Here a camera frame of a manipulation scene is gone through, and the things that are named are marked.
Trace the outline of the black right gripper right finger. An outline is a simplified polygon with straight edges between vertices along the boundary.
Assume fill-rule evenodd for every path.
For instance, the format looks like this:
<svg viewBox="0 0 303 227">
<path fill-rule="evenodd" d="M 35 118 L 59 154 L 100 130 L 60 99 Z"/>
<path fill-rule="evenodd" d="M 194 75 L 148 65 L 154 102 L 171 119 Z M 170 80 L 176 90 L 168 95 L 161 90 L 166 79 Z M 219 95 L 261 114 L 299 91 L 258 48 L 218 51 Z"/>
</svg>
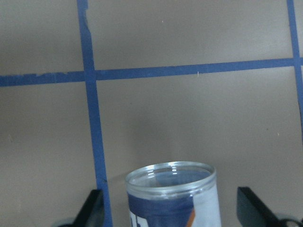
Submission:
<svg viewBox="0 0 303 227">
<path fill-rule="evenodd" d="M 237 188 L 237 218 L 243 227 L 279 227 L 279 219 L 249 187 Z"/>
</svg>

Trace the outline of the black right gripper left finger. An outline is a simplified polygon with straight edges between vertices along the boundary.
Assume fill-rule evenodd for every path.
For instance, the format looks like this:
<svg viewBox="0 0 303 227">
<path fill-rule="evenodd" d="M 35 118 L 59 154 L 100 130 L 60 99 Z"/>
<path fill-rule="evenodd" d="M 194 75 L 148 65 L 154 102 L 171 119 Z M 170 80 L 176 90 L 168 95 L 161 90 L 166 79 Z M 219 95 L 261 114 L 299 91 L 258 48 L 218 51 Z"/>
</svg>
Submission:
<svg viewBox="0 0 303 227">
<path fill-rule="evenodd" d="M 103 191 L 94 189 L 88 195 L 78 215 L 72 223 L 73 227 L 102 227 L 105 220 Z"/>
</svg>

